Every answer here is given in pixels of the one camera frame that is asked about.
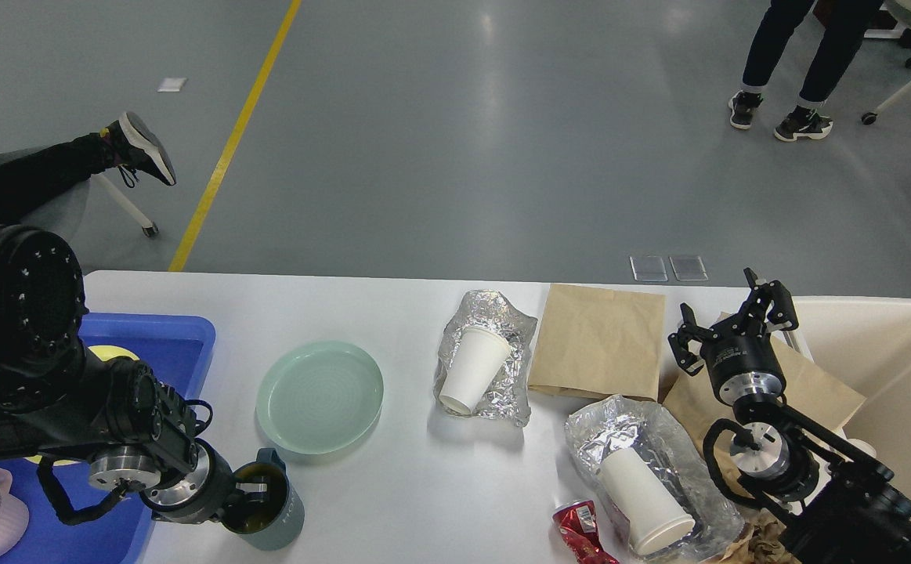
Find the blue plastic tray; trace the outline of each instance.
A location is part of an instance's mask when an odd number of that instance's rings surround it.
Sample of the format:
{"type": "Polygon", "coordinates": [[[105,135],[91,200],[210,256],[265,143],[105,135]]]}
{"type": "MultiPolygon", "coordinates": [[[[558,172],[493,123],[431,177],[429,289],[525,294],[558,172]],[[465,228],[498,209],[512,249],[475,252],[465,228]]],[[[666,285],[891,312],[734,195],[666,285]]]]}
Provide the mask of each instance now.
{"type": "MultiPolygon", "coordinates": [[[[186,399],[201,392],[215,346],[215,326],[208,319],[177,315],[90,313],[83,317],[79,336],[86,346],[112,344],[128,349],[147,362],[157,378],[175,386],[186,399]]],[[[30,510],[30,524],[0,564],[68,562],[133,564],[139,559],[152,520],[137,496],[128,496],[104,517],[69,527],[55,517],[37,482],[37,465],[29,461],[0,461],[13,472],[10,492],[30,510]]],[[[99,502],[105,492],[87,483],[89,465],[55,467],[73,507],[99,502]]]]}

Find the light green plate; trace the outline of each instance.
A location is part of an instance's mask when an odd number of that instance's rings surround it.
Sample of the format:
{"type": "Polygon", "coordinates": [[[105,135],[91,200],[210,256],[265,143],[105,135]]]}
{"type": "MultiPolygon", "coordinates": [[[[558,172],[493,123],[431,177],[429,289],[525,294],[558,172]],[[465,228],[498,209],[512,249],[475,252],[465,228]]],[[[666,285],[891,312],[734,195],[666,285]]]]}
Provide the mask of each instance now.
{"type": "Polygon", "coordinates": [[[257,419],[277,446],[300,454],[343,449],[382,410],[382,372],[362,349],[317,342],[282,356],[257,393],[257,419]]]}

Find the person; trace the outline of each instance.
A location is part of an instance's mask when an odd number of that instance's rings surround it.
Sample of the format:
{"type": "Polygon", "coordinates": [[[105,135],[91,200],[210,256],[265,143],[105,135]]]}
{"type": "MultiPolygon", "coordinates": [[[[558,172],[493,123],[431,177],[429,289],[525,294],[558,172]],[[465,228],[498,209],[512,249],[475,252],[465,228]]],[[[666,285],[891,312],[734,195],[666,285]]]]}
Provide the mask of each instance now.
{"type": "MultiPolygon", "coordinates": [[[[772,0],[751,43],[741,89],[727,103],[730,125],[734,128],[751,128],[772,71],[790,36],[813,4],[814,0],[772,0]]],[[[818,114],[817,110],[831,96],[845,69],[859,52],[863,35],[881,4],[882,0],[835,2],[824,37],[803,80],[796,108],[775,128],[778,140],[824,139],[831,132],[834,121],[818,114]]]]}
{"type": "Polygon", "coordinates": [[[137,172],[168,186],[176,183],[162,143],[139,115],[125,111],[99,132],[0,164],[0,222],[20,222],[23,215],[108,168],[118,168],[127,186],[134,186],[137,172]]]}

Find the aluminum foil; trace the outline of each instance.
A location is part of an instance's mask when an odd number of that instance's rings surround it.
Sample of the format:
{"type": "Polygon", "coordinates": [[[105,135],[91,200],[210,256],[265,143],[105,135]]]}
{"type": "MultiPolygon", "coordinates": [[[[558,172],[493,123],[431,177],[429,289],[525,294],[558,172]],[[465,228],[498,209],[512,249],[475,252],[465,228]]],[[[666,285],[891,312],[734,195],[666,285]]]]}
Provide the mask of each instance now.
{"type": "Polygon", "coordinates": [[[627,538],[628,524],[596,477],[602,460],[634,447],[674,499],[695,518],[696,527],[681,541],[627,562],[699,562],[723,554],[740,537],[744,519],[710,479],[706,463],[674,415],[655,401],[610,396],[581,408],[566,420],[566,443],[580,477],[598,493],[616,532],[627,538]]]}
{"type": "Polygon", "coordinates": [[[521,313],[500,292],[494,290],[472,290],[462,296],[458,311],[445,326],[438,347],[438,370],[434,375],[434,399],[438,399],[441,386],[445,383],[448,369],[451,368],[455,350],[462,339],[462,330],[466,327],[490,329],[508,340],[512,354],[505,360],[501,371],[491,383],[483,398],[476,404],[470,415],[456,414],[444,407],[441,401],[438,406],[446,414],[459,418],[488,418],[488,420],[510,420],[516,426],[528,425],[531,408],[528,407],[528,381],[524,368],[531,358],[528,347],[535,335],[538,319],[521,313]]]}

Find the yellow floor line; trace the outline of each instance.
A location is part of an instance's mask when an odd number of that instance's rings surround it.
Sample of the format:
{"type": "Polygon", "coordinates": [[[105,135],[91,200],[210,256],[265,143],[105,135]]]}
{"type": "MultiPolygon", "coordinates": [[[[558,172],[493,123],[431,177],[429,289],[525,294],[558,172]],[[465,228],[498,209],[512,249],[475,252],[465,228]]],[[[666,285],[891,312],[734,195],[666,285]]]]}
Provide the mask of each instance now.
{"type": "Polygon", "coordinates": [[[291,0],[291,7],[287,10],[287,14],[284,14],[284,20],[280,22],[280,29],[277,29],[277,35],[273,39],[273,43],[270,44],[264,64],[261,65],[261,70],[257,73],[257,80],[254,80],[254,87],[250,89],[247,102],[243,104],[240,117],[237,118],[236,125],[233,126],[232,135],[229,135],[226,147],[222,149],[219,163],[215,164],[215,170],[211,172],[211,179],[208,181],[207,188],[204,189],[204,195],[201,195],[201,200],[197,202],[197,210],[194,210],[194,215],[190,218],[190,225],[183,232],[180,246],[176,248],[176,254],[173,255],[173,260],[169,263],[170,272],[183,271],[183,267],[187,264],[187,257],[190,257],[190,251],[193,250],[194,243],[197,242],[197,236],[201,234],[201,226],[204,225],[204,219],[208,217],[211,203],[215,202],[215,195],[219,193],[219,188],[222,186],[222,180],[226,177],[229,163],[233,160],[237,147],[240,146],[243,132],[247,129],[247,124],[250,124],[250,117],[254,114],[257,100],[261,97],[261,93],[264,92],[264,85],[266,85],[266,79],[270,76],[270,68],[273,68],[273,61],[277,59],[277,53],[280,52],[280,47],[284,43],[284,36],[287,35],[287,30],[291,28],[291,22],[295,21],[295,14],[301,4],[302,0],[291,0]]]}

